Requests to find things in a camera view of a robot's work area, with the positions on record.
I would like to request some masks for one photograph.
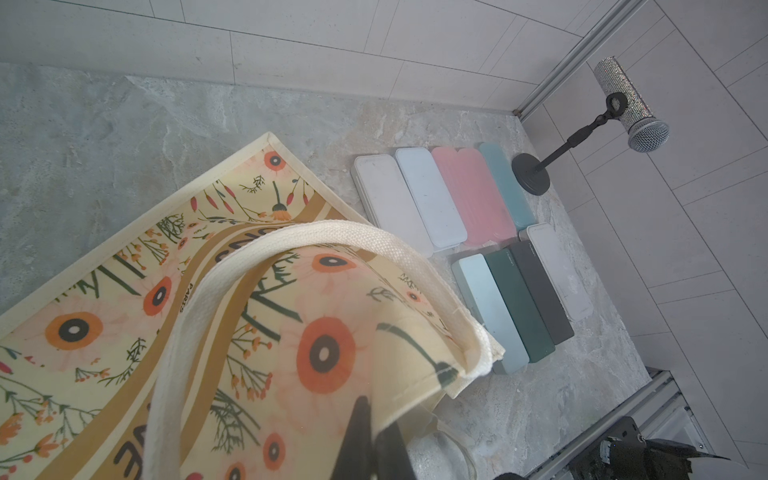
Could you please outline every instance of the pale blue pencil case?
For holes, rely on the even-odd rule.
[[[494,373],[511,374],[527,365],[528,352],[482,254],[460,259],[451,270],[469,311],[506,350]]]
[[[485,163],[496,180],[496,187],[502,193],[504,203],[515,222],[515,228],[518,231],[538,223],[533,216],[528,202],[525,200],[525,193],[512,173],[512,164],[504,154],[504,151],[497,144],[480,144],[480,153],[485,157]]]

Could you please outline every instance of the tile wall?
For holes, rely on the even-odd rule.
[[[510,111],[616,0],[4,0],[0,61]]]
[[[540,155],[604,110],[609,55],[670,140],[639,154],[610,122],[552,183],[646,364],[717,454],[768,471],[768,3],[649,0],[526,119]]]

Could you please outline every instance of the white fabric strap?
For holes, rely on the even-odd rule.
[[[324,220],[284,227],[228,255],[200,281],[179,315],[160,360],[144,447],[144,478],[180,478],[180,428],[184,393],[203,335],[227,291],[259,263],[299,247],[334,243],[361,248],[400,267],[426,295],[465,354],[470,382],[491,371],[491,341],[432,265],[398,237],[363,223]]]

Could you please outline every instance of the floral print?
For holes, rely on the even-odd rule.
[[[43,307],[15,334],[32,361],[64,372],[98,359],[102,348],[124,333],[127,320],[126,313],[106,302],[73,294]]]

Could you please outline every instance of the microphone stand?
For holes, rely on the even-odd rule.
[[[557,160],[562,154],[587,140],[587,137],[595,128],[605,125],[609,120],[619,118],[624,110],[627,109],[627,96],[621,92],[610,94],[605,98],[607,110],[604,114],[598,115],[592,123],[586,127],[579,128],[575,134],[572,134],[557,150],[552,152],[543,161],[536,160],[536,157],[530,154],[519,154],[512,159],[512,171],[518,179],[520,186],[531,195],[544,195],[549,190],[549,174],[545,168],[553,161]]]

